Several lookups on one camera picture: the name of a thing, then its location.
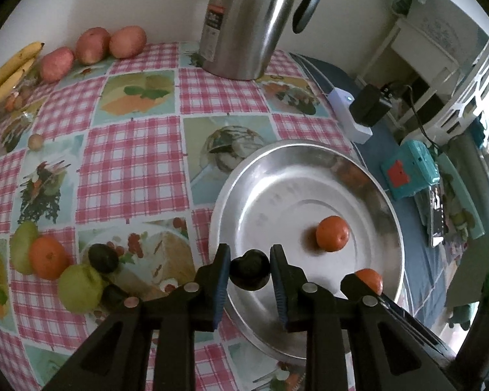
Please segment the orange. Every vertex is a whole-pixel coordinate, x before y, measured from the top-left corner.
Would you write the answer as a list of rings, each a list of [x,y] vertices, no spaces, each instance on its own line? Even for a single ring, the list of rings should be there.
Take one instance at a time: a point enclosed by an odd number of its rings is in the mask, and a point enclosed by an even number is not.
[[[363,268],[355,272],[357,278],[360,278],[364,284],[377,295],[381,295],[383,292],[383,278],[382,276],[371,268]]]
[[[42,236],[31,244],[29,260],[37,277],[57,280],[69,265],[69,257],[63,245],[54,237]]]
[[[329,216],[317,226],[315,239],[321,250],[328,253],[338,252],[347,245],[350,239],[350,227],[342,217]]]

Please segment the large green mango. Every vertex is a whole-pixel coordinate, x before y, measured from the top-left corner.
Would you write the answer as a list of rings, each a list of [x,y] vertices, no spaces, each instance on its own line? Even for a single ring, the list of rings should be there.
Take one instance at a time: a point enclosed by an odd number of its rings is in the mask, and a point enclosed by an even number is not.
[[[65,309],[74,314],[84,314],[95,309],[103,293],[100,274],[90,265],[67,267],[58,279],[58,297]]]

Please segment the small dark plum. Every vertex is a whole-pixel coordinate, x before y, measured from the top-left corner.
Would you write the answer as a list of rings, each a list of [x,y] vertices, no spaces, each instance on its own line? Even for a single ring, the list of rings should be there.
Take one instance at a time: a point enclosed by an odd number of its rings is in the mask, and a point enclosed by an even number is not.
[[[268,283],[270,274],[268,256],[257,249],[251,249],[230,262],[230,280],[241,290],[262,289]]]

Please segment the small green mango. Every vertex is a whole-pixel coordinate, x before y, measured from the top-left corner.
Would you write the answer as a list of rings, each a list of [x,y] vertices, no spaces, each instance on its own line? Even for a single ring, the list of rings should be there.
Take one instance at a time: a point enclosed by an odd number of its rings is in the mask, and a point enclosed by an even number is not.
[[[32,221],[21,223],[12,235],[9,242],[10,259],[16,272],[25,275],[33,274],[29,253],[37,237],[37,225]]]

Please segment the steel round tray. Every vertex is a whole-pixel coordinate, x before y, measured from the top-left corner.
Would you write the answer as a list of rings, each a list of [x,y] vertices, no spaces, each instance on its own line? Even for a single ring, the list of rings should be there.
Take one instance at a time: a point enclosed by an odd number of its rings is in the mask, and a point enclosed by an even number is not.
[[[315,230],[332,215],[348,223],[350,238],[328,253]],[[244,159],[216,199],[208,243],[211,254],[228,244],[232,258],[279,244],[291,265],[336,297],[344,276],[363,268],[382,276],[388,298],[401,295],[404,240],[389,197],[353,159],[314,141],[277,141]]]

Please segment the checkered fruit tablecloth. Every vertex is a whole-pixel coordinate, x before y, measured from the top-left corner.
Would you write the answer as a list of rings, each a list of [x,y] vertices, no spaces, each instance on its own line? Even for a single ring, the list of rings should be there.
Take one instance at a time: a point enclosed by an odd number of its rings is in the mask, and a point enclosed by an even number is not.
[[[223,80],[200,68],[197,49],[150,44],[79,66],[0,122],[0,370],[13,389],[44,386],[101,319],[68,312],[55,282],[13,269],[21,222],[72,260],[94,238],[112,245],[153,290],[170,290],[177,269],[207,260],[212,206],[248,154],[303,138],[358,156],[326,98],[352,89],[348,76],[277,51],[262,78]],[[28,148],[34,133],[39,151]]]

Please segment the white power strip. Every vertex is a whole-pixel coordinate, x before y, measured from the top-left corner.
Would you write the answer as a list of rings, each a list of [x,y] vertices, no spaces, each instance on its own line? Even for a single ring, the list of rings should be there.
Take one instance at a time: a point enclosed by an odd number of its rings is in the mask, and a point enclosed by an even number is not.
[[[327,99],[335,117],[343,128],[345,136],[350,141],[365,144],[369,138],[372,138],[371,128],[357,123],[350,112],[350,105],[354,103],[354,97],[351,93],[335,87],[328,94]]]

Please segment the small brown longan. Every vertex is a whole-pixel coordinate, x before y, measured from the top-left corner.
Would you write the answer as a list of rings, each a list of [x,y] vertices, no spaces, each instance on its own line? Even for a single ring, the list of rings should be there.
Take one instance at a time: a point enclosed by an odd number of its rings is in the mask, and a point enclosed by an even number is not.
[[[28,138],[28,148],[31,151],[39,151],[43,147],[45,139],[42,135],[34,133]]]

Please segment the glass fruit bowl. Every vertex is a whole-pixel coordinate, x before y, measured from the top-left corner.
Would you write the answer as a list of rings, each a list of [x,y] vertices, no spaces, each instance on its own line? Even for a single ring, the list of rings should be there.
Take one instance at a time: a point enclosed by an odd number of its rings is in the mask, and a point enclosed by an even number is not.
[[[28,73],[11,91],[0,99],[0,122],[4,117],[22,109],[41,82],[37,68]]]

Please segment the lower banana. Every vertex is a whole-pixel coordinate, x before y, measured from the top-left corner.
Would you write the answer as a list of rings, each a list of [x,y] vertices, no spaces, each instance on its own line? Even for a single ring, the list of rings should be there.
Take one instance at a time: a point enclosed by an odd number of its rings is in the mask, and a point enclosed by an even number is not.
[[[35,62],[36,57],[29,59],[26,63],[19,67],[8,79],[6,79],[3,84],[0,85],[0,103],[13,92],[15,87],[30,72]]]

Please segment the banana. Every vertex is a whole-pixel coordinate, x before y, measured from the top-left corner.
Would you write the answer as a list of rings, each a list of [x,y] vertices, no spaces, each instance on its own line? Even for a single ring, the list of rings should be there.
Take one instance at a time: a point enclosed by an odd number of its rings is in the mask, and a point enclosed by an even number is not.
[[[0,68],[0,86],[27,61],[37,57],[37,54],[42,51],[44,45],[42,41],[34,41],[10,57]]]
[[[13,92],[15,87],[30,72],[35,62],[36,57],[29,59],[26,63],[19,67],[8,79],[6,79],[3,84],[0,85],[0,103]]]

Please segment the steel thermos jug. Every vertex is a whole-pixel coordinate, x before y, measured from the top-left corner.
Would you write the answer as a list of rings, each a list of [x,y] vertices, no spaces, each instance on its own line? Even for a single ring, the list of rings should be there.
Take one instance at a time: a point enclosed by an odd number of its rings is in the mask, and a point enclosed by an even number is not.
[[[200,39],[202,68],[228,80],[263,75],[288,20],[303,32],[320,0],[209,0]]]

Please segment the left red apple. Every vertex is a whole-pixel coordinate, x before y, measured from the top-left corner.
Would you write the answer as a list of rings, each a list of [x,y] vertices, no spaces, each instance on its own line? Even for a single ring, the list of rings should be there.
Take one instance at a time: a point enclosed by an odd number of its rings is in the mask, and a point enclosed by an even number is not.
[[[74,59],[74,53],[68,47],[61,47],[47,54],[40,62],[40,77],[47,83],[60,81],[71,70]]]

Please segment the red apple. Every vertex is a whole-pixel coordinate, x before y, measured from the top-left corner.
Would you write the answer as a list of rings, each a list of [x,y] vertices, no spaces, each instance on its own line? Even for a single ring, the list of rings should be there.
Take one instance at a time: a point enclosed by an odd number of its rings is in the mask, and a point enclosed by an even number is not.
[[[68,47],[61,47],[47,54],[40,62],[40,77],[47,83],[60,81],[71,70],[74,59],[74,53]]]
[[[110,33],[103,27],[93,27],[78,38],[76,58],[82,65],[93,65],[107,57]]]
[[[146,45],[146,33],[140,26],[126,26],[116,31],[109,42],[109,52],[117,59],[135,57]]]

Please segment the upper banana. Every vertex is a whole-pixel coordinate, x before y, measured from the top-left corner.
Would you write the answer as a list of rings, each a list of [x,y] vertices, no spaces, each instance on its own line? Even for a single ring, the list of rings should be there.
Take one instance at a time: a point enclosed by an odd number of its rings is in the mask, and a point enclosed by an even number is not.
[[[42,51],[44,45],[42,41],[34,41],[10,57],[0,68],[0,86],[27,61],[37,57],[37,54]]]

